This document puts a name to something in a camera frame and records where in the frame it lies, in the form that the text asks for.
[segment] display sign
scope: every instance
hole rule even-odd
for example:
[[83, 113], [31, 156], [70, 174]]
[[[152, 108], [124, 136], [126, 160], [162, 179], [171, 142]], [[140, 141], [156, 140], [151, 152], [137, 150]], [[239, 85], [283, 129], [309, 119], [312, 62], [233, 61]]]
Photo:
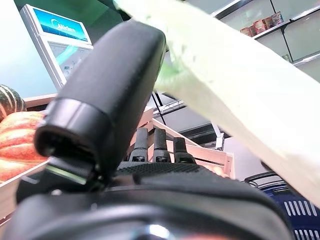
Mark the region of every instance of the display sign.
[[55, 34], [67, 38], [88, 41], [82, 25], [68, 18], [58, 16], [39, 9], [33, 9], [45, 33]]
[[68, 80], [76, 66], [79, 65], [91, 51], [91, 49], [88, 48], [65, 45], [57, 42], [48, 43], [66, 80]]

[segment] blue basket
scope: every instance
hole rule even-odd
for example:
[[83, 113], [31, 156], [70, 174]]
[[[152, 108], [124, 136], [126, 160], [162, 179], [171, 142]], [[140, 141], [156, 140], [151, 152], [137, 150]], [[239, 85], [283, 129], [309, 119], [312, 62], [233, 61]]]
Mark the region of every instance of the blue basket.
[[320, 240], [320, 209], [296, 193], [275, 172], [254, 175], [244, 181], [280, 205], [289, 217], [296, 240]]

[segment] pumpkin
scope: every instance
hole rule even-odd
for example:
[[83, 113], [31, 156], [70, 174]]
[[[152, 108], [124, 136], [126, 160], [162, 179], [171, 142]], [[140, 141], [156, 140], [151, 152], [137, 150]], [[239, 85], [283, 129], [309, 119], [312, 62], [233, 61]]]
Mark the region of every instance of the pumpkin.
[[9, 114], [26, 111], [25, 101], [12, 88], [0, 84], [0, 122]]
[[41, 112], [15, 112], [0, 123], [0, 159], [21, 164], [36, 165], [46, 160], [34, 147], [37, 124]]

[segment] wooden crate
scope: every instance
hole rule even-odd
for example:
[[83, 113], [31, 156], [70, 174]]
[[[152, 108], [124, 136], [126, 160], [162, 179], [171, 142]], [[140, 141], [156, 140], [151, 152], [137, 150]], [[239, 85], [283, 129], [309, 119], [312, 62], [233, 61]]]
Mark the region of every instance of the wooden crate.
[[48, 94], [48, 95], [42, 95], [42, 96], [26, 97], [23, 100], [27, 108], [32, 108], [36, 106], [47, 105], [56, 96], [57, 94], [54, 93], [54, 94]]
[[[138, 128], [147, 128], [150, 132], [153, 128], [165, 129], [168, 136], [184, 138], [186, 142], [186, 148], [188, 153], [192, 154], [196, 158], [196, 163], [202, 165], [209, 170], [213, 171], [214, 167], [219, 167], [223, 173], [230, 178], [234, 178], [234, 156], [231, 153], [217, 151], [209, 148], [201, 147], [190, 139], [184, 137], [180, 133], [174, 131], [168, 126], [162, 124], [158, 120], [153, 118], [153, 109], [146, 107], [141, 120], [137, 126]], [[136, 133], [133, 135], [130, 145], [134, 145], [136, 141]], [[173, 153], [173, 142], [167, 141], [168, 151]], [[154, 145], [152, 144], [148, 148], [149, 160], [152, 159], [154, 151]], [[27, 176], [45, 168], [47, 162], [44, 162], [20, 175], [0, 184], [0, 239], [2, 233], [6, 227], [6, 223], [10, 220], [10, 214], [12, 214], [16, 208], [16, 190], [19, 184], [19, 180], [22, 176]]]

